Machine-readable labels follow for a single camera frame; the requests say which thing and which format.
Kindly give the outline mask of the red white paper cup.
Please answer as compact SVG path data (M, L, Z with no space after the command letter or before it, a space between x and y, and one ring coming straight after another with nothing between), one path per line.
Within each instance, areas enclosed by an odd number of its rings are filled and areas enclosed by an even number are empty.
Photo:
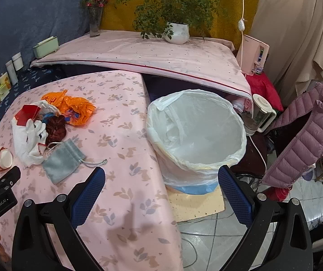
M0 146L0 172L10 169L13 164L13 155L8 148Z

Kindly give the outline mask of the grey drawstring pouch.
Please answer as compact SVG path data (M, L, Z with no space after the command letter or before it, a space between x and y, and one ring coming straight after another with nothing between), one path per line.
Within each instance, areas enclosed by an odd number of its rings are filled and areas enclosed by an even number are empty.
M41 164L46 175L54 185L72 175L81 164L88 168L107 164L107 159L87 161L86 155L71 139L64 142L51 142L50 145L54 145L54 147L50 148L48 156Z

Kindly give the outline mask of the white plastic bag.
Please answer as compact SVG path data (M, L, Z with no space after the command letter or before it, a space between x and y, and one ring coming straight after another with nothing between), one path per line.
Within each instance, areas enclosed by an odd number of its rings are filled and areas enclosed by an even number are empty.
M55 113L59 110L48 104L45 100L32 103L41 108L39 114ZM12 119L13 144L14 151L18 159L26 167L32 165L40 165L44 161L44 151L46 149L46 124L38 120L38 117L33 121L29 119L26 126L16 125L16 119Z

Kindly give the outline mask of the dark red velvet scrunchie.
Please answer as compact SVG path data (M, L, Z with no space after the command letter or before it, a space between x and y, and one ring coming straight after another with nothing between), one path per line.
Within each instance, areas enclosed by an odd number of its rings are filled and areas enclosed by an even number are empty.
M67 130L65 125L66 120L63 115L52 116L48 119L46 123L46 132L48 133L46 145L49 145L50 143L59 143L66 137Z

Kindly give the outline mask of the orange plastic bag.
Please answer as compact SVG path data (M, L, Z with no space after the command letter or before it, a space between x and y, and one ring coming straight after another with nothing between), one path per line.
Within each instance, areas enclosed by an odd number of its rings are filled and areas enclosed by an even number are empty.
M96 107L86 98L67 96L67 89L62 92L50 92L42 100L55 106L72 126L83 126L91 118Z

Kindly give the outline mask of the red envelope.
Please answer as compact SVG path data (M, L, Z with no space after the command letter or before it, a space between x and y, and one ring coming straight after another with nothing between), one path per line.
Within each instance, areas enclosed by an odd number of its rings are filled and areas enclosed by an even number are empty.
M29 119L34 121L38 117L40 110L41 108L37 105L24 105L14 116L16 125L26 126Z

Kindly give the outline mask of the blue ribbon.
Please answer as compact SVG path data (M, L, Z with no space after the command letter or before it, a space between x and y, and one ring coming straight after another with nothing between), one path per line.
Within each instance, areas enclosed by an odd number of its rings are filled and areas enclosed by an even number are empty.
M39 114L38 115L38 120L40 120L43 123L47 123L48 120L52 117L54 117L56 114L55 113L46 113L46 114Z

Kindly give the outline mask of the yellow foam mat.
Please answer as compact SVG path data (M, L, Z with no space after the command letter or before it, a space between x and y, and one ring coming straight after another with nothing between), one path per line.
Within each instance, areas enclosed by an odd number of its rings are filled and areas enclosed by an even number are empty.
M204 218L225 210L220 186L207 194L185 194L171 187L166 189L176 222Z

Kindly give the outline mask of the white glass kettle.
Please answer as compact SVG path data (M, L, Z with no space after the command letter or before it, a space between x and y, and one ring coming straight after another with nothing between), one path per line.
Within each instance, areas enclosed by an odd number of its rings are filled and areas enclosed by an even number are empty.
M246 135L252 136L256 132L265 132L276 116L276 111L263 96L253 94L253 113L241 115Z

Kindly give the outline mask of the pink puffer jacket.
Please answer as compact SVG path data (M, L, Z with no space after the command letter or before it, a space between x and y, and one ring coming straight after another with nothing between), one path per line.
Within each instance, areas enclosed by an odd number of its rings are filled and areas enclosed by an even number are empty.
M295 98L267 134L277 158L262 183L288 188L323 155L323 82Z

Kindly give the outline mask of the pink mattress pad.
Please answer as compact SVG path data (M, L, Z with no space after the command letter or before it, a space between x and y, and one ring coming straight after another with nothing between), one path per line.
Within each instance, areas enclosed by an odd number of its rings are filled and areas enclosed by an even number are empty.
M223 39L191 37L176 45L142 39L136 32L104 30L98 37L84 35L64 43L31 65L97 65L188 81L250 100L250 85L233 49L232 42Z

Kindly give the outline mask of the pink electric kettle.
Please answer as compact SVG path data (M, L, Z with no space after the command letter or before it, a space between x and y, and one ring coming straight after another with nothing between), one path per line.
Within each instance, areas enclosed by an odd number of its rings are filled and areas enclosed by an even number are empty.
M243 41L237 53L237 62L245 75L260 75L269 54L270 46L249 35Z

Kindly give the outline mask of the glass vase with flowers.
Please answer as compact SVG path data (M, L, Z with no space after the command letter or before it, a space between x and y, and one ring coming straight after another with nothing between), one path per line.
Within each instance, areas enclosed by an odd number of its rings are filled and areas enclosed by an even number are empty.
M88 13L90 37L100 35L99 26L103 9L109 0L81 0L81 7L85 8Z

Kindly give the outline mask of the potted green plant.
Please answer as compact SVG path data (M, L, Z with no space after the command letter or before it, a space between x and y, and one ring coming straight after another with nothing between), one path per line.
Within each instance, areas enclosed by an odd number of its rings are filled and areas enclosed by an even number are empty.
M218 15L220 0L143 0L135 7L133 28L142 39L172 38L175 25L187 26L205 37Z

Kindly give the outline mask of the blue wall cloth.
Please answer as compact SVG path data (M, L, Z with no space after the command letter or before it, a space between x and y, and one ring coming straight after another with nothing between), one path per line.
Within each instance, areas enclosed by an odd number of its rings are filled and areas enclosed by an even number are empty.
M20 53L25 66L34 60L33 47L51 36L63 44L89 30L81 0L0 0L0 75Z

